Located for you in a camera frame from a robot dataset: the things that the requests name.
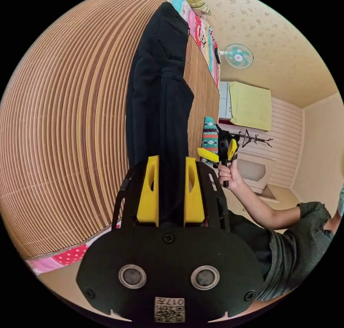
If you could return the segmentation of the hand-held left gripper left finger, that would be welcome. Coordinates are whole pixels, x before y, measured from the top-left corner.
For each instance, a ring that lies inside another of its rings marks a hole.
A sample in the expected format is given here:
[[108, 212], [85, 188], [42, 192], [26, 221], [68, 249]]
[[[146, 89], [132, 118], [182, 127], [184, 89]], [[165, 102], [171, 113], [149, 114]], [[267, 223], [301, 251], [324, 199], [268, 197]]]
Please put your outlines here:
[[137, 220], [140, 224], [159, 225], [159, 156], [150, 156], [146, 165]]

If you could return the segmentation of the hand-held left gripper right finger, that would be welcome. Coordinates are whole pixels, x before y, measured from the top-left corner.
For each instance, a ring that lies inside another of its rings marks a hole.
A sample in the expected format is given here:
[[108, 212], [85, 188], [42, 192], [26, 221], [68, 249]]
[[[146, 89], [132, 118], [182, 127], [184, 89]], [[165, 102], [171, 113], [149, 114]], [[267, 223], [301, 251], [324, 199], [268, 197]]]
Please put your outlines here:
[[201, 224], [205, 220], [201, 186], [195, 158], [185, 160], [184, 223]]

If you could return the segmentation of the person's right hand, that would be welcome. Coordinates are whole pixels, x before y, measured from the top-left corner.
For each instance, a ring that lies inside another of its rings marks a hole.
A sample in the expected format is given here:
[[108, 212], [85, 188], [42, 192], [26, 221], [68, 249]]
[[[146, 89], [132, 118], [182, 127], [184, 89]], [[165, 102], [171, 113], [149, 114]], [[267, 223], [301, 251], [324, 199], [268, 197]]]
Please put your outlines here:
[[218, 179], [224, 187], [233, 193], [240, 189], [243, 184], [243, 178], [237, 168], [238, 160], [233, 160], [229, 166], [218, 166]]

